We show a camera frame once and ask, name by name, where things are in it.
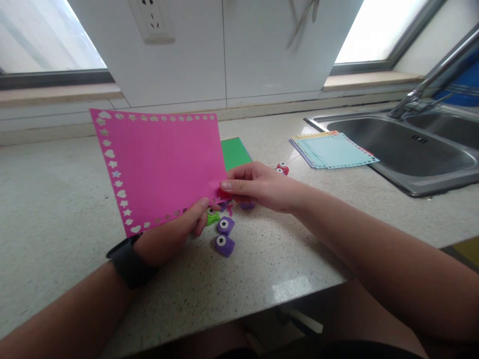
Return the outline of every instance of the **pink paper with punched border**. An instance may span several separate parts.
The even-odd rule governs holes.
[[[90,109],[128,236],[221,197],[227,178],[216,114],[141,114]]]

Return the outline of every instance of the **black watch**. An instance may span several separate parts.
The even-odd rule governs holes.
[[[133,250],[133,244],[141,235],[142,233],[136,234],[122,240],[106,254],[108,259],[111,258],[118,274],[131,289],[143,286],[159,269],[146,264]]]

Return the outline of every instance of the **left hand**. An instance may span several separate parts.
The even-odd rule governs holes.
[[[181,217],[145,231],[133,249],[145,263],[159,267],[183,248],[190,232],[194,230],[196,236],[201,235],[208,220],[209,203],[208,198],[201,198]],[[218,204],[211,207],[220,210]]]

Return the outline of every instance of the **power socket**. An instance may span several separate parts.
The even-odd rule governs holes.
[[[150,34],[165,33],[165,26],[161,19],[160,8],[155,0],[140,0],[140,9],[143,20]]]
[[[128,3],[146,44],[175,41],[168,0],[128,0]]]

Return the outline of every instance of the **faucet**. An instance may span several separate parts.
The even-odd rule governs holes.
[[[479,38],[479,23],[465,36],[442,60],[429,71],[426,78],[414,90],[408,93],[401,102],[391,110],[389,117],[400,119],[406,112],[422,113],[439,104],[440,102],[450,98],[454,94],[451,93],[433,103],[423,103],[419,100],[424,94],[424,90],[430,86],[439,76],[448,70],[462,55],[469,51]]]

